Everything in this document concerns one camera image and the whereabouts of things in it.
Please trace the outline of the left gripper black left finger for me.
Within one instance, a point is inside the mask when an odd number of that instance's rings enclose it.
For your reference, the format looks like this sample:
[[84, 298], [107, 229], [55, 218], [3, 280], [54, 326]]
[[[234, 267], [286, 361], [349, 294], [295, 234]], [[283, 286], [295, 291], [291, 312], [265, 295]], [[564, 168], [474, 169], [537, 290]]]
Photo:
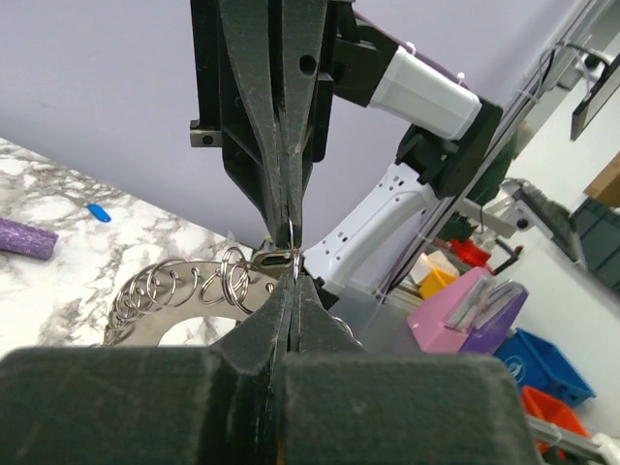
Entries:
[[273, 464], [295, 282], [207, 348], [28, 348], [1, 362], [5, 464]]

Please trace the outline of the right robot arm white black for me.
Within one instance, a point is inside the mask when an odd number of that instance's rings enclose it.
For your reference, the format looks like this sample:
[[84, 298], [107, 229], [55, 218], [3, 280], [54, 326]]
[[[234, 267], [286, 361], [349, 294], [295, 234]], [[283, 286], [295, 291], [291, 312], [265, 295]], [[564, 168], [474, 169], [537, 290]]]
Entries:
[[465, 190], [503, 114], [349, 1], [195, 1], [191, 19], [199, 116], [190, 141], [221, 149], [286, 266], [296, 264], [333, 99], [409, 124], [381, 181], [299, 260], [325, 306], [404, 222]]

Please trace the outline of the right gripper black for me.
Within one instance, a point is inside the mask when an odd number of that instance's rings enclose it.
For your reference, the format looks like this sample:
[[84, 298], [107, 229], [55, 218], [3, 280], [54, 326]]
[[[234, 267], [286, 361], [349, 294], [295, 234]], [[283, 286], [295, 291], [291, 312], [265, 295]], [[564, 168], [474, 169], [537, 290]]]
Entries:
[[367, 106], [396, 41], [349, 1], [195, 1], [191, 18], [199, 115], [190, 142], [221, 149], [273, 241], [299, 242], [332, 101]]

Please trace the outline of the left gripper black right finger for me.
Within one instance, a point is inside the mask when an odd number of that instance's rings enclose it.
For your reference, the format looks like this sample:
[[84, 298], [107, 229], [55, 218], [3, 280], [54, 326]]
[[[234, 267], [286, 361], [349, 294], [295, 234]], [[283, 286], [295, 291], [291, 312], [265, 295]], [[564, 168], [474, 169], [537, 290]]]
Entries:
[[516, 385], [491, 356], [377, 356], [339, 326], [311, 280], [286, 276], [291, 348], [278, 380], [282, 464], [536, 464]]

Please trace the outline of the silver disc keyring holder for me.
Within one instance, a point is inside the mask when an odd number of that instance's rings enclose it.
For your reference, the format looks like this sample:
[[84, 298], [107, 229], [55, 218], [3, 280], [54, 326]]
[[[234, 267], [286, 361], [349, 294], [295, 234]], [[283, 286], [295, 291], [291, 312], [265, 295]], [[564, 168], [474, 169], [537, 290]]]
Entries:
[[211, 261], [165, 259], [129, 278], [108, 310], [104, 348], [155, 347], [174, 326], [222, 318], [237, 327], [215, 346], [245, 357], [289, 352], [359, 353], [361, 344], [331, 316], [303, 269], [279, 279], [257, 271], [238, 247]]

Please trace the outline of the key with black tag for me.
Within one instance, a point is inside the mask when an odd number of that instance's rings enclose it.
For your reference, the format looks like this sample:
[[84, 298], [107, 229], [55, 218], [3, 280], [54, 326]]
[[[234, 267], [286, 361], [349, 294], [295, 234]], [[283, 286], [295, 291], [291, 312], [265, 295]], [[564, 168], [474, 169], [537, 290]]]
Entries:
[[292, 219], [288, 219], [288, 243], [282, 249], [261, 249], [255, 252], [251, 261], [253, 267], [264, 275], [279, 279], [291, 274], [296, 282], [302, 269], [302, 252], [295, 244], [295, 228]]

